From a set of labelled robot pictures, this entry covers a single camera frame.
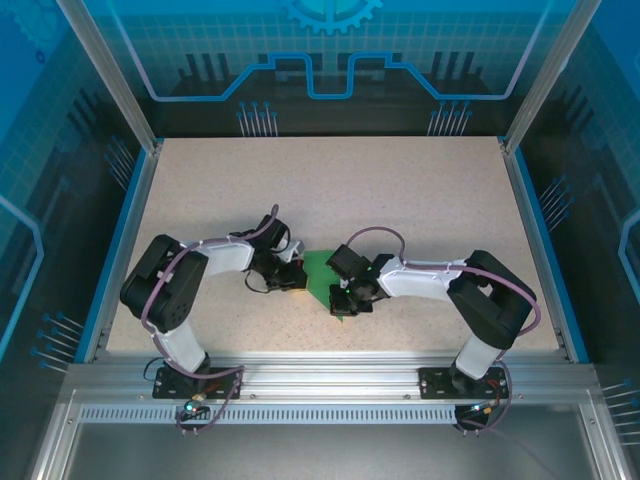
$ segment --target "gear logo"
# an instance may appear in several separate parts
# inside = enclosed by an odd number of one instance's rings
[[[9,14],[37,49],[55,38],[60,26],[54,0],[0,0],[0,14]]]
[[[381,0],[285,0],[289,20],[298,20],[301,28],[313,33],[336,30],[347,33],[349,27],[360,28],[363,19],[373,18],[373,9],[382,7]]]

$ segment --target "blue edge trim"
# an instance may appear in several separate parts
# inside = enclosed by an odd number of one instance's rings
[[[565,285],[564,279],[562,278],[560,265],[558,264],[556,253],[553,250],[551,237],[549,236],[547,226],[544,223],[544,217],[542,216],[542,210],[540,209],[540,204],[538,203],[538,197],[536,196],[536,192],[533,189],[533,182],[531,181],[531,176],[529,175],[529,170],[527,169],[527,164],[524,161],[524,155],[522,154],[520,147],[516,149],[515,156],[516,161],[518,162],[518,167],[522,174],[524,187],[527,191],[527,197],[529,197],[529,201],[531,202],[533,216],[538,226],[538,230],[540,231],[542,246],[547,255],[547,259],[549,260],[549,265],[551,266],[551,275],[553,276],[553,280],[556,284],[558,296],[560,297],[560,304],[562,306],[562,310],[564,311],[565,318],[567,319],[567,327],[569,328],[569,333],[571,334],[571,342],[573,343],[573,348],[576,351],[577,358],[575,360],[579,363],[589,363],[589,355],[587,354],[587,349],[584,346],[584,340],[582,339],[582,334],[580,333],[578,320],[576,319],[575,312],[573,311],[573,306],[571,305],[571,300],[569,299],[569,293],[567,292],[567,286]]]
[[[138,188],[140,174],[146,160],[147,153],[144,149],[141,149],[138,155],[138,160],[136,161],[136,167],[133,170],[133,175],[131,176],[131,181],[129,182],[127,194],[125,195],[124,202],[122,203],[122,209],[120,210],[120,216],[118,217],[116,229],[113,232],[113,237],[111,238],[111,245],[109,246],[109,251],[107,252],[107,258],[104,261],[104,267],[102,267],[102,272],[100,273],[100,279],[98,280],[96,293],[93,296],[93,301],[91,302],[89,315],[87,315],[87,322],[85,323],[84,330],[82,331],[82,337],[80,338],[80,343],[78,345],[78,349],[76,350],[76,356],[74,358],[75,363],[84,363],[84,358],[89,349],[91,336],[93,334],[93,330],[96,328],[96,323],[98,322],[98,312],[100,311],[100,305],[102,305],[102,302],[104,301],[109,275],[111,274],[111,269],[113,268],[113,264],[116,260],[116,253],[120,248],[124,226],[127,223],[127,219],[129,218],[131,204],[133,203],[133,196],[136,193],[136,189]]]
[[[547,227],[544,223],[542,211],[540,210],[540,204],[538,203],[535,190],[533,189],[533,183],[531,182],[531,177],[529,175],[529,170],[527,169],[527,165],[520,148],[516,150],[515,157],[522,174],[527,197],[531,202],[531,207],[538,230],[540,231],[542,245],[547,255],[547,259],[549,260],[549,265],[551,266],[551,274],[553,275],[553,279],[558,290],[560,303],[562,305],[562,309],[564,310],[569,333],[571,334],[571,341],[573,342],[573,346],[576,351],[576,360],[580,363],[589,363],[589,356],[587,355],[587,349],[585,348],[582,334],[580,333],[580,327],[578,327],[578,321],[576,319],[575,312],[573,311],[571,300],[569,300],[569,293],[567,292],[567,287],[564,283],[564,279],[562,278],[562,273],[560,272],[560,265],[558,264],[558,259],[556,258],[555,251],[553,250],[553,246],[551,244],[551,237],[549,236],[549,232],[547,231]],[[127,195],[125,196],[124,203],[122,204],[120,217],[118,218],[118,223],[116,224],[116,229],[113,233],[109,252],[107,253],[107,258],[105,259],[104,267],[102,268],[102,273],[100,274],[100,280],[98,281],[96,293],[93,297],[91,309],[89,310],[89,315],[87,316],[87,322],[85,324],[82,338],[80,339],[80,344],[76,352],[76,363],[83,363],[83,359],[89,348],[91,335],[93,333],[93,329],[96,327],[96,322],[98,321],[98,311],[100,310],[100,305],[103,302],[105,291],[107,288],[109,274],[111,273],[111,269],[113,268],[113,263],[115,262],[118,248],[120,247],[124,225],[129,216],[129,211],[133,202],[133,196],[138,186],[140,173],[142,171],[142,166],[144,165],[145,160],[146,152],[144,150],[141,150],[140,155],[138,156],[138,161],[136,162],[136,168],[133,172],[133,177],[131,178],[131,183],[129,184]]]

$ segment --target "green object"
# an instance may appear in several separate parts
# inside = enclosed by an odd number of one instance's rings
[[[309,277],[307,280],[307,290],[320,303],[327,307],[327,310],[330,309],[329,285],[340,284],[340,277],[333,273],[333,270],[326,265],[331,255],[333,255],[333,250],[304,252],[303,268]],[[342,317],[337,318],[341,322],[343,321]]]

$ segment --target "black mounting plate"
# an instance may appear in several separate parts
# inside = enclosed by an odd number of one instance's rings
[[[227,368],[209,368],[209,371],[198,372],[203,374],[211,374],[211,373],[220,373]],[[222,378],[216,378],[215,380],[208,381],[185,381],[185,376],[176,372],[174,369],[170,367],[160,367],[156,372],[156,380],[153,386],[153,392],[151,396],[156,399],[170,399],[170,400],[189,400],[196,393],[202,392],[205,389],[208,389],[213,386],[213,384],[218,384],[215,388],[211,389],[211,391],[207,391],[207,399],[211,400],[224,400],[229,395],[229,391],[233,386],[233,381],[236,376],[226,375]],[[242,387],[238,386],[235,393],[231,397],[232,399],[240,398],[240,389]]]
[[[418,369],[418,385],[422,400],[493,400],[496,398],[496,391],[489,384],[489,380],[496,380],[500,385],[500,398],[505,399],[509,396],[504,370],[500,367],[491,367],[468,395],[462,395],[453,386],[449,370],[449,367]]]

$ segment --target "beige work surface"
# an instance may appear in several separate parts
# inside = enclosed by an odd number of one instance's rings
[[[166,140],[130,268],[158,234],[182,241],[225,236],[254,228],[273,203],[307,250],[335,249],[356,230],[384,225],[404,235],[408,259],[493,253],[542,306],[541,325],[514,348],[558,348],[495,138]],[[372,259],[396,253],[398,243],[372,232],[353,248]],[[341,323],[307,292],[259,295],[243,279],[234,272],[202,282],[191,322],[209,352],[449,350],[470,333],[447,302],[394,298]],[[107,349],[154,351],[121,304]]]

